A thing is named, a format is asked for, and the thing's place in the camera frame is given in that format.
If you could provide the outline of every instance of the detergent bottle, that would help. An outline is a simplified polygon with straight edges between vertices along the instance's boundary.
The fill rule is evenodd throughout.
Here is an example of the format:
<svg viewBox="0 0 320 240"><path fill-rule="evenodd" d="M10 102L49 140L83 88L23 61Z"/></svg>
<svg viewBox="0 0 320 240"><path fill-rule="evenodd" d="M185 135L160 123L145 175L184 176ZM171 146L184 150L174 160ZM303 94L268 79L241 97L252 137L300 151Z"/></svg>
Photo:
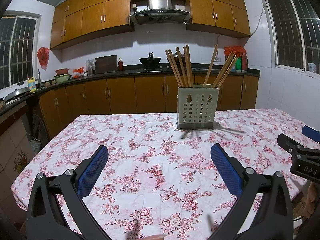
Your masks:
<svg viewBox="0 0 320 240"><path fill-rule="evenodd" d="M28 88L30 88L31 92L36 91L36 80L34 77L28 77Z"/></svg>

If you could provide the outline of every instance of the red bottle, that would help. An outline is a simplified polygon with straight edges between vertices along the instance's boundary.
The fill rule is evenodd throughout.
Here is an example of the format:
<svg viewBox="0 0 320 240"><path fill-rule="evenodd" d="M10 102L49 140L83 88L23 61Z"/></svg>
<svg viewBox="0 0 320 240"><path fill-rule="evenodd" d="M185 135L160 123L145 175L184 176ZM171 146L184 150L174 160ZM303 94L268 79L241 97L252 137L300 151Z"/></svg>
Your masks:
<svg viewBox="0 0 320 240"><path fill-rule="evenodd" d="M119 66L119 71L123 71L123 61L121 60L121 58L119 58L118 66Z"/></svg>

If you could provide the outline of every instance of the chopstick basket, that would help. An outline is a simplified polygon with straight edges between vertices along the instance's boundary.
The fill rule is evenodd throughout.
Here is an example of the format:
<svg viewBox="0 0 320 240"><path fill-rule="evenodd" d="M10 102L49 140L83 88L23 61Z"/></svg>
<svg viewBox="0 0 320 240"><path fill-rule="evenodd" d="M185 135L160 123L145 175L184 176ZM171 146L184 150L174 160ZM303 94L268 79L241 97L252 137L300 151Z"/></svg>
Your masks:
<svg viewBox="0 0 320 240"><path fill-rule="evenodd" d="M210 86L193 84L193 88L178 88L179 130L213 128L219 89Z"/></svg>

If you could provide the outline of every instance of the screw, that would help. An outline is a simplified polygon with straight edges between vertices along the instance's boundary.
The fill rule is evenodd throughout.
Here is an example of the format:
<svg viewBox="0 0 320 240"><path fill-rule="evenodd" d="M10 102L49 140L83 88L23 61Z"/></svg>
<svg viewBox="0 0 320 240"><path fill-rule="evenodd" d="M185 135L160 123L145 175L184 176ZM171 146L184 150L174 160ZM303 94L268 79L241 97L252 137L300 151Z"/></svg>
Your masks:
<svg viewBox="0 0 320 240"><path fill-rule="evenodd" d="M65 174L68 175L68 176L72 175L73 174L73 169L66 170Z"/></svg>
<svg viewBox="0 0 320 240"><path fill-rule="evenodd" d="M248 174L253 174L254 173L254 169L253 168L246 168L245 172Z"/></svg>
<svg viewBox="0 0 320 240"><path fill-rule="evenodd" d="M38 173L38 174L37 174L37 179L41 179L41 178L43 177L43 175L44 175L44 174L43 174L42 172Z"/></svg>
<svg viewBox="0 0 320 240"><path fill-rule="evenodd" d="M276 175L277 175L279 178L283 177L283 174L282 174L281 171L277 171L277 172L276 172Z"/></svg>

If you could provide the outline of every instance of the pink floral pattern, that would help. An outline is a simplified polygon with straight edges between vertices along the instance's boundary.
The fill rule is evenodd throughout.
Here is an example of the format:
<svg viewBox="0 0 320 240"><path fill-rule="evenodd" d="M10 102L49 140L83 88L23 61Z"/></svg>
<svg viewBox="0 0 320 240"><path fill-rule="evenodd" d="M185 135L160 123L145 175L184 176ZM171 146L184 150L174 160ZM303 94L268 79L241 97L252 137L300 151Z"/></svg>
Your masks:
<svg viewBox="0 0 320 240"><path fill-rule="evenodd" d="M211 160L214 143L258 173L281 171L291 198L306 180L290 173L291 156L277 146L278 134L320 149L301 134L304 123L277 109L216 112L217 129L197 133L177 130L176 120L172 113L78 117L12 184L18 206L28 208L37 173L60 175L102 144L109 160L83 201L111 238L134 240L164 233L166 240L205 240L236 201ZM79 232L63 197L57 198L71 230ZM261 194L241 230L249 228L260 201Z"/></svg>

